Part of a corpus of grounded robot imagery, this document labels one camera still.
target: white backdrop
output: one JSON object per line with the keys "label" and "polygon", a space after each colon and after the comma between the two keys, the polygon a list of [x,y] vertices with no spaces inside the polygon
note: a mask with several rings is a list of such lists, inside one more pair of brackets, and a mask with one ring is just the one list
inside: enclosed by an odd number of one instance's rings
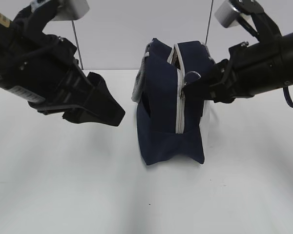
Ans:
{"label": "white backdrop", "polygon": [[[76,23],[85,66],[137,68],[152,37],[205,39],[210,1],[152,2],[90,1]],[[293,31],[293,0],[261,3]],[[0,11],[13,18],[27,4],[1,0]],[[74,41],[69,22],[46,32]],[[212,19],[216,61],[245,40],[255,42]],[[180,157],[146,167],[130,100],[136,72],[100,71],[127,112],[119,128],[45,117],[0,90],[0,234],[293,234],[293,109],[282,92],[213,105],[205,165]]]}
{"label": "white backdrop", "polygon": [[146,167],[136,72],[100,71],[126,110],[118,128],[45,117],[0,89],[0,234],[293,234],[293,110],[281,92],[213,105],[203,166]]}

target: wire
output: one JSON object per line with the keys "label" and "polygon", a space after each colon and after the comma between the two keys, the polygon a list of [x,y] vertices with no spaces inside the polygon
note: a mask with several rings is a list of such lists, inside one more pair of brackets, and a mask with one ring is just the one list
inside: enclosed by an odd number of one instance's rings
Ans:
{"label": "wire", "polygon": [[82,59],[82,55],[80,53],[80,48],[79,48],[79,43],[78,43],[78,38],[77,38],[77,33],[76,33],[76,27],[75,27],[75,23],[73,20],[72,20],[72,26],[73,26],[73,30],[74,30],[74,36],[75,36],[75,41],[76,41],[76,45],[77,45],[77,51],[78,51],[78,56],[79,56],[79,60],[80,60],[80,65],[83,70],[84,69],[83,59]]}
{"label": "wire", "polygon": [[207,33],[206,33],[206,39],[205,39],[205,45],[207,45],[207,40],[209,38],[209,27],[210,27],[210,20],[211,20],[211,13],[213,11],[213,6],[214,6],[214,0],[211,1],[211,6],[210,6],[210,13],[209,13],[209,25],[207,27]]}

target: black strap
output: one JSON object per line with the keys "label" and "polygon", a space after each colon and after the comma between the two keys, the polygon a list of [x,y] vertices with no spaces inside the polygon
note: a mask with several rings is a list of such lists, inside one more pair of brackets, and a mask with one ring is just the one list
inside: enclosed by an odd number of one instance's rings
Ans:
{"label": "black strap", "polygon": [[293,101],[290,95],[289,88],[288,87],[283,88],[283,93],[284,93],[285,100],[287,101],[287,104],[293,108]]}

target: zipper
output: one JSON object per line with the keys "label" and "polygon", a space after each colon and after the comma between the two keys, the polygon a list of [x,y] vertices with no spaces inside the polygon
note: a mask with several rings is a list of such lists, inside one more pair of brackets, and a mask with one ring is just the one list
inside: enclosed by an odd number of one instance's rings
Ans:
{"label": "zipper", "polygon": [[176,133],[182,134],[185,130],[185,95],[183,87],[185,86],[185,76],[180,69],[177,69],[178,88],[177,88],[177,115],[176,115]]}

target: navy blue bag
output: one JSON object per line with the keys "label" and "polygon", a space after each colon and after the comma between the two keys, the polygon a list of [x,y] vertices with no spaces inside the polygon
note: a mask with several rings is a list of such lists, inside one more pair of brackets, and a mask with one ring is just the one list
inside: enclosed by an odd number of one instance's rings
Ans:
{"label": "navy blue bag", "polygon": [[182,89],[213,65],[199,41],[171,48],[153,39],[147,46],[132,96],[138,102],[139,146],[147,165],[176,155],[204,163],[200,119],[209,103],[185,99]]}

